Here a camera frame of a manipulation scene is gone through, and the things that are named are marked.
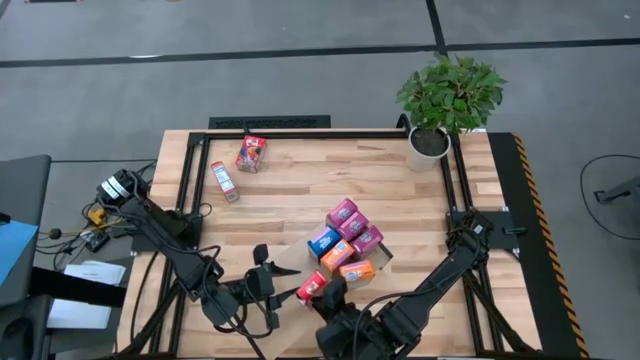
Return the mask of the white paper sheet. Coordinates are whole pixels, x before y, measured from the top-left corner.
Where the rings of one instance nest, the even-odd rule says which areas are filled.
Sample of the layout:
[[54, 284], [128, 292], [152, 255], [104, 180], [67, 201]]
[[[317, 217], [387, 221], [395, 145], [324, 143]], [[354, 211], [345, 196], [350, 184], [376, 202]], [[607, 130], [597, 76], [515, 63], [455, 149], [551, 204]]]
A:
[[84, 261], [81, 264], [68, 264], [64, 269], [65, 275], [107, 285], [119, 285], [125, 272], [126, 268], [122, 265], [94, 260]]
[[106, 329], [111, 315], [107, 306], [55, 299], [48, 315], [48, 329]]

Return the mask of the green leafy plant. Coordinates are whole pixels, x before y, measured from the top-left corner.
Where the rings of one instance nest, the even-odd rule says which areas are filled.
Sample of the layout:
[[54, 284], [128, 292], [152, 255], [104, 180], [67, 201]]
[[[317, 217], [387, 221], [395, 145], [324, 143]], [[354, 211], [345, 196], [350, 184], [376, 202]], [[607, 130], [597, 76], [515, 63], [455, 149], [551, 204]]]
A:
[[492, 65], [439, 55], [435, 63], [411, 72], [396, 102], [418, 129], [461, 134], [487, 125], [503, 101], [506, 83]]

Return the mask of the black grille floor mat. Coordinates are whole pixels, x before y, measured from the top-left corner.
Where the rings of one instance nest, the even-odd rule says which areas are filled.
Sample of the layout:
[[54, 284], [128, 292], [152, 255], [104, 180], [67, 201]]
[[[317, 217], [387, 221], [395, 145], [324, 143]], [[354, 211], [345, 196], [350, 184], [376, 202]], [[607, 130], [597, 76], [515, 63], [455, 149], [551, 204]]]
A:
[[209, 129], [331, 128], [330, 115], [276, 115], [210, 117]]

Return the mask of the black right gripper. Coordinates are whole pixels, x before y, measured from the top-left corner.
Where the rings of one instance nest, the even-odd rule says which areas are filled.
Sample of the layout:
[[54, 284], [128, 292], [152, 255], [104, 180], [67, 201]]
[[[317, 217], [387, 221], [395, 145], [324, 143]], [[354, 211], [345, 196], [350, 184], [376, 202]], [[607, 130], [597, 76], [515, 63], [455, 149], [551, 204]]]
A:
[[316, 311], [327, 326], [338, 324], [349, 326], [351, 320], [349, 307], [345, 301], [346, 292], [346, 280], [342, 276], [337, 276], [323, 288], [320, 296], [309, 298], [304, 305], [309, 310]]

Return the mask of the black stand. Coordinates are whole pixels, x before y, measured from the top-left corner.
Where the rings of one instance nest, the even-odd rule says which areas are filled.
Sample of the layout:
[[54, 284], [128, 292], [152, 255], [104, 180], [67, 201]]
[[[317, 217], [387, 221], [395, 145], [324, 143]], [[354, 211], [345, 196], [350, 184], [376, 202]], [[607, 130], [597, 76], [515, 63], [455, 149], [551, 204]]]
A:
[[34, 267], [0, 284], [0, 360], [48, 360], [47, 319], [55, 299], [120, 307], [126, 289]]

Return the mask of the grey desk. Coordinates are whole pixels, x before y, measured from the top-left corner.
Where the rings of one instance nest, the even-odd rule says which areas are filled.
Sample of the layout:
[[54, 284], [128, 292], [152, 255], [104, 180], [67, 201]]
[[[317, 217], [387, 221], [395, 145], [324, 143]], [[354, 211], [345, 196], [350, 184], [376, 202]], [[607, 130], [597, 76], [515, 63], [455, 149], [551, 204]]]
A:
[[0, 213], [39, 225], [50, 168], [49, 155], [0, 161]]

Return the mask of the black power box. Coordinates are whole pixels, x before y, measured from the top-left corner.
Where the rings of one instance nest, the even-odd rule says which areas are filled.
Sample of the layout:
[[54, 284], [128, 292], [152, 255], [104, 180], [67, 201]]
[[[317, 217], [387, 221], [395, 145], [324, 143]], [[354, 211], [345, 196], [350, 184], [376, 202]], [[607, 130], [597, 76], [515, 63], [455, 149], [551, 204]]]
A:
[[85, 248], [96, 253], [109, 242], [110, 236], [104, 231], [83, 232], [80, 237], [85, 241]]

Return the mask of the blue panel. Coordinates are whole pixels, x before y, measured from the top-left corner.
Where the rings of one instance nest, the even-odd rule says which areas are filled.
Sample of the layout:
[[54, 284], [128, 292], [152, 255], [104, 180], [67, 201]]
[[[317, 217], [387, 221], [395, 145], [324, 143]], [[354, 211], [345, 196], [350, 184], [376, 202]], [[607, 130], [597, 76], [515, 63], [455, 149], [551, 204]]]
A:
[[0, 286], [37, 232], [35, 225], [15, 220], [0, 224]]

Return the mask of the black diagonal frame strut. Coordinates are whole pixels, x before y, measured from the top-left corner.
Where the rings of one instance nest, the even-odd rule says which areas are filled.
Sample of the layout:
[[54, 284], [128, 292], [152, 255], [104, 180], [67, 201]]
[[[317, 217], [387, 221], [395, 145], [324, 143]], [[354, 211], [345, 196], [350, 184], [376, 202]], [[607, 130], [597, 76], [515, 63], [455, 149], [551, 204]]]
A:
[[480, 350], [477, 352], [478, 355], [485, 357], [492, 356], [495, 359], [507, 360], [524, 359], [526, 356], [536, 356], [540, 354], [538, 350], [527, 344], [511, 327], [494, 302], [486, 295], [479, 280], [473, 275], [471, 270], [466, 270], [462, 275], [462, 279], [463, 283], [471, 289], [485, 308], [490, 322], [495, 324], [498, 337], [504, 338], [512, 349], [511, 352], [499, 349]]
[[139, 254], [126, 284], [114, 349], [122, 360], [179, 359], [174, 318], [179, 295], [163, 255]]

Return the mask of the blue Frosted Flakes cereal box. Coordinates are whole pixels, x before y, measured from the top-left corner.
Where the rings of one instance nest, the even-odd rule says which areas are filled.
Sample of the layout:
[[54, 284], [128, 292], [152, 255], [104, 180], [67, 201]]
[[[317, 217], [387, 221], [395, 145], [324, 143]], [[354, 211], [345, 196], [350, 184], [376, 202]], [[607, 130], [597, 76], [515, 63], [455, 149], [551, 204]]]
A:
[[310, 256], [315, 260], [320, 260], [340, 240], [341, 235], [335, 229], [330, 226], [324, 227], [307, 241]]

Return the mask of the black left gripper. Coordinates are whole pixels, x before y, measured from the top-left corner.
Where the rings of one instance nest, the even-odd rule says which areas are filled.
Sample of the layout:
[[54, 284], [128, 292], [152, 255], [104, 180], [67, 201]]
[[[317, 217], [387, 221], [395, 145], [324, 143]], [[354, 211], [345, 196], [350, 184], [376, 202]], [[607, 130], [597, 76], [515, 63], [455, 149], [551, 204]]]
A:
[[300, 274], [299, 270], [282, 268], [273, 262], [267, 262], [250, 269], [243, 277], [245, 297], [248, 301], [262, 301], [268, 297], [266, 300], [267, 309], [269, 311], [280, 309], [289, 297], [296, 294], [297, 289], [292, 288], [282, 293], [274, 294], [273, 277], [297, 274]]

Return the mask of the white plant pot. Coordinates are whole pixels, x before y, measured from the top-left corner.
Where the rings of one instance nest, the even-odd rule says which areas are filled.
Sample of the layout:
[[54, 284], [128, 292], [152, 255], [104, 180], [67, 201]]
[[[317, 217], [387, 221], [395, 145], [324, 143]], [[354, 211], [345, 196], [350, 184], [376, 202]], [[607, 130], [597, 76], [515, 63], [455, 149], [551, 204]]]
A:
[[438, 128], [425, 130], [414, 127], [408, 137], [407, 166], [415, 172], [431, 170], [450, 150], [449, 134]]

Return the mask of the grey object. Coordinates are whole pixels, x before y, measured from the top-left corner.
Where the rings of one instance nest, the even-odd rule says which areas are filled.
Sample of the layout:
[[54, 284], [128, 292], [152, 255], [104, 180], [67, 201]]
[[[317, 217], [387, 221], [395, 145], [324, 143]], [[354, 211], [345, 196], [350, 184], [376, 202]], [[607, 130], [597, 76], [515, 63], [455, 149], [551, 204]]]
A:
[[640, 204], [640, 176], [622, 182], [609, 190], [595, 191], [594, 196], [598, 203], [630, 196], [635, 203]]

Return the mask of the orange Mini Wheats cereal box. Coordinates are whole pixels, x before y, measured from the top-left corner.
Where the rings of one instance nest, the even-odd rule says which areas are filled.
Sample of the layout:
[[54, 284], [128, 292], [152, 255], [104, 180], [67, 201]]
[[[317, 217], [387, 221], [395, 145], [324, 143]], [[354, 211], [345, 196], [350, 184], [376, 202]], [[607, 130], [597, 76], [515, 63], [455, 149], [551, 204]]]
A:
[[329, 272], [334, 272], [347, 263], [354, 252], [354, 248], [348, 241], [340, 240], [321, 258], [320, 263]]
[[375, 277], [376, 270], [370, 260], [349, 263], [339, 268], [348, 288], [358, 288], [369, 284]]

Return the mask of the wooden shelf with black frame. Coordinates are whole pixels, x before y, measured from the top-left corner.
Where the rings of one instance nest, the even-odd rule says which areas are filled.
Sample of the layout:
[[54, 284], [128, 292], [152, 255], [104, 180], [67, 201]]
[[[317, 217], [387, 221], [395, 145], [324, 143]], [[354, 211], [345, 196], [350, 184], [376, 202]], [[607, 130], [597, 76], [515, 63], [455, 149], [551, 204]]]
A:
[[[337, 270], [331, 272], [309, 251], [307, 242], [321, 233], [325, 228], [323, 222], [314, 220], [306, 222], [299, 229], [282, 231], [266, 230], [251, 233], [243, 241], [245, 245], [266, 244], [270, 261], [282, 268], [293, 269], [295, 275], [276, 277], [275, 292], [295, 291], [318, 271], [329, 280], [339, 275]], [[375, 276], [371, 280], [360, 280], [347, 286], [346, 300], [358, 305], [364, 303], [364, 295], [376, 285], [380, 285], [391, 272], [394, 254], [386, 242], [376, 245], [366, 258], [373, 263]], [[315, 331], [325, 324], [321, 316], [311, 305], [302, 304], [296, 295], [283, 301], [276, 310], [280, 327], [273, 333], [257, 342], [267, 360], [275, 360], [282, 355], [313, 356], [319, 353], [315, 340]]]

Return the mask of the purple Raisin Bran cereal box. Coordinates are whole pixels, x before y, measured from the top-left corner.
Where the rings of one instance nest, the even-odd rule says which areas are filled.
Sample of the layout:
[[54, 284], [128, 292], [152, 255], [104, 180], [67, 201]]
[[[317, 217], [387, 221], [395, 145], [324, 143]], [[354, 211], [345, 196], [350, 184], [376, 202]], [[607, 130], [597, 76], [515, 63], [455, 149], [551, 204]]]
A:
[[383, 239], [384, 235], [376, 226], [372, 225], [368, 227], [351, 242], [355, 251], [354, 255], [357, 258], [365, 257], [373, 251]]
[[326, 216], [326, 225], [339, 228], [350, 216], [358, 210], [358, 206], [349, 198], [343, 199]]
[[346, 241], [352, 241], [364, 232], [369, 224], [368, 218], [356, 211], [349, 216], [338, 228], [338, 233]]

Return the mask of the red Froot Loops cereal box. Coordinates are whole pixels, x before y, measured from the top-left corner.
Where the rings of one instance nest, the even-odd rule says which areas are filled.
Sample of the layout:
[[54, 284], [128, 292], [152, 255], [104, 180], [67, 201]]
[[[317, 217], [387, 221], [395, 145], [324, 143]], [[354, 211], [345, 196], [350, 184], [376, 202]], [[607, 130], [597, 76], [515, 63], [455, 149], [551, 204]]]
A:
[[267, 141], [265, 138], [247, 135], [236, 158], [236, 167], [240, 171], [257, 173], [265, 155]]
[[307, 305], [326, 284], [327, 278], [316, 270], [298, 287], [295, 292], [296, 298], [302, 305]]
[[240, 195], [224, 163], [214, 162], [211, 164], [211, 169], [226, 200], [229, 203], [239, 200]]

